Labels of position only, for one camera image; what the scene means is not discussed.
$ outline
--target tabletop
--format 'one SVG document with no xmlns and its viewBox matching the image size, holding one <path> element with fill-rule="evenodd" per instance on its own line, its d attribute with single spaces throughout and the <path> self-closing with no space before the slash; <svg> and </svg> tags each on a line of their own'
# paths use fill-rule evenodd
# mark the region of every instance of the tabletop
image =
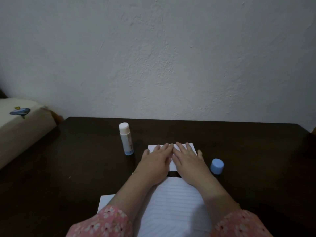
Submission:
<svg viewBox="0 0 316 237">
<path fill-rule="evenodd" d="M 130 125 L 131 156 L 121 122 Z M 0 170 L 0 233 L 65 236 L 96 214 L 101 195 L 120 189 L 148 145 L 176 141 L 201 149 L 208 166 L 222 159 L 219 182 L 275 237 L 316 234 L 316 137 L 299 125 L 78 117 Z"/>
</svg>

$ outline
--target textured wall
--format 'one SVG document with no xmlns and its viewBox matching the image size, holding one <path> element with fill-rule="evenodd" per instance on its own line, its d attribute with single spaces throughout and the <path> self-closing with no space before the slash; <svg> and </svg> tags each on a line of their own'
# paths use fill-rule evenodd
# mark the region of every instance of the textured wall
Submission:
<svg viewBox="0 0 316 237">
<path fill-rule="evenodd" d="M 316 126 L 316 0 L 1 0 L 0 86 L 68 116 Z"/>
</svg>

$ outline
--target pink floral sleeve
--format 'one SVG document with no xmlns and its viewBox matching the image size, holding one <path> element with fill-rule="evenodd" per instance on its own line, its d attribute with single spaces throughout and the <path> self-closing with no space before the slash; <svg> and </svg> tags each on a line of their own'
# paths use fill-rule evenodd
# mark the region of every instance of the pink floral sleeve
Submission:
<svg viewBox="0 0 316 237">
<path fill-rule="evenodd" d="M 127 215 L 117 207 L 108 205 L 92 218 L 71 226 L 67 237 L 130 237 L 132 234 L 132 223 Z"/>
<path fill-rule="evenodd" d="M 266 227 L 255 214 L 239 210 L 226 215 L 212 230 L 210 237 L 219 236 L 268 236 L 272 237 Z"/>
</svg>

